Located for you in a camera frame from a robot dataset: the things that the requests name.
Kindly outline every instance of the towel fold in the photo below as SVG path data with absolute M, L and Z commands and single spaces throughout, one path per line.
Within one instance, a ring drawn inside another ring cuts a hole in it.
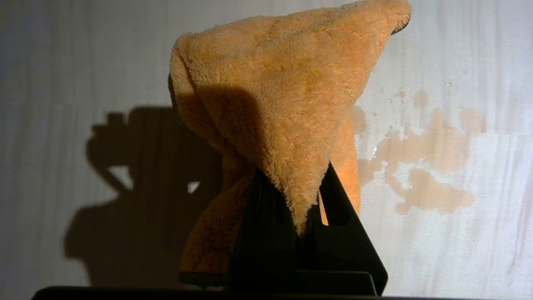
M 359 212 L 351 107 L 404 0 L 252 17 L 184 34 L 171 57 L 175 110 L 223 154 L 221 193 L 191 232 L 182 272 L 225 273 L 256 167 L 282 192 L 298 234 L 331 161 Z

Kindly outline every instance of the black holder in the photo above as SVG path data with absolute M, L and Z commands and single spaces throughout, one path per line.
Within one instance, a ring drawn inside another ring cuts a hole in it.
M 259 170 L 233 251 L 228 291 L 275 294 L 381 295 L 387 272 L 329 164 L 320 209 L 308 212 L 299 238 L 282 194 Z

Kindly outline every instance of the white surface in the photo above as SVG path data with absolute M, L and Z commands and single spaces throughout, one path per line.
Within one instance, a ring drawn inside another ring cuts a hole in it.
M 177 287 L 179 253 L 220 186 L 210 179 L 220 158 L 183 127 L 173 139 L 166 78 L 174 40 L 253 15 L 347 2 L 1 2 L 0 298 L 29 299 L 49 285 Z M 461 130 L 458 112 L 473 108 L 486 132 L 451 174 L 424 161 L 400 166 L 470 191 L 469 206 L 401 215 L 403 199 L 383 171 L 363 188 L 361 218 L 389 270 L 386 294 L 532 298 L 533 2 L 413 5 L 357 103 L 367 119 L 360 158 L 372 158 L 389 126 L 422 132 L 433 109 Z M 421 88 L 429 101 L 414 108 Z M 127 115 L 130 130 L 107 126 L 108 138 L 96 142 L 104 150 L 86 154 L 92 126 L 110 112 Z M 106 184 L 88 156 L 127 166 L 112 171 L 124 181 L 141 170 L 124 182 L 134 193 Z M 200 182 L 192 194 L 189 182 Z

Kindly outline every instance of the orange microfiber towel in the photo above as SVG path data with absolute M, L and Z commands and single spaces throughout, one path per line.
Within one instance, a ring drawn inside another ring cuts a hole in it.
M 284 195 L 298 234 L 329 161 L 359 211 L 350 109 L 410 14 L 406 0 L 367 0 L 178 38 L 169 77 L 174 107 L 223 154 L 222 191 L 190 234 L 182 272 L 227 272 L 256 167 Z

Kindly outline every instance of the fluffy orange fabric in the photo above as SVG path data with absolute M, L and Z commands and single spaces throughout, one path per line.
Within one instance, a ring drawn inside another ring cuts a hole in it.
M 176 41 L 170 78 L 186 125 L 224 155 L 224 184 L 191 232 L 181 270 L 224 273 L 259 167 L 299 234 L 331 160 L 356 211 L 359 176 L 348 112 L 406 0 L 253 17 Z

